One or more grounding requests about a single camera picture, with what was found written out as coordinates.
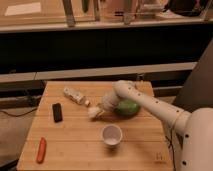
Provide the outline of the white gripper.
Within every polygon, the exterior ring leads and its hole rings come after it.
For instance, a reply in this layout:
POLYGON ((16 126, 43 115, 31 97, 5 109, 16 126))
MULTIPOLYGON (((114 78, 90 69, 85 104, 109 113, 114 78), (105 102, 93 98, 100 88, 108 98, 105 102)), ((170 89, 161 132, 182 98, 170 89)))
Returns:
POLYGON ((101 99, 101 105, 106 111, 113 111, 118 105, 120 98, 114 91, 106 93, 101 99))

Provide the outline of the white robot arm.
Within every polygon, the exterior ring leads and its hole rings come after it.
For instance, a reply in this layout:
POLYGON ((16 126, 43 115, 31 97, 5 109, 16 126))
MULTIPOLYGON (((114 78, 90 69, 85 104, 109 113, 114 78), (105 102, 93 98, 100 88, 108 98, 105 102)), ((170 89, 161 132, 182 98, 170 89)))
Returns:
POLYGON ((213 108, 188 112, 139 91, 133 82, 119 80, 102 97, 106 111, 112 111, 123 99, 136 102, 183 136, 180 171, 213 171, 213 108))

